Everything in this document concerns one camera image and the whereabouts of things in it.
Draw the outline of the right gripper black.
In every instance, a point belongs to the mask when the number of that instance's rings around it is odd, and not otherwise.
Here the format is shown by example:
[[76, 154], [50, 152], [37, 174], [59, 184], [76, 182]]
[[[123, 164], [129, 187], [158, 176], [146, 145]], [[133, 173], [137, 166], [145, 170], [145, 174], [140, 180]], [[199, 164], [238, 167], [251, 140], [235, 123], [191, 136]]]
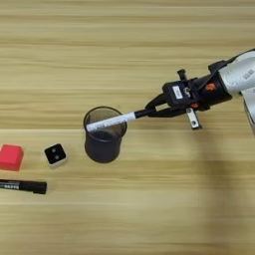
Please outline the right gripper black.
[[171, 109], [157, 111], [156, 107], [166, 103], [165, 94], [160, 94], [151, 100], [146, 106], [150, 118], [174, 118], [187, 113], [192, 129], [201, 129], [201, 124], [197, 118], [196, 112], [208, 111], [212, 106], [230, 101], [232, 96], [227, 92], [222, 79], [217, 72], [188, 80], [184, 70], [179, 70], [178, 75], [184, 83], [181, 90], [186, 98], [184, 100], [184, 109]]

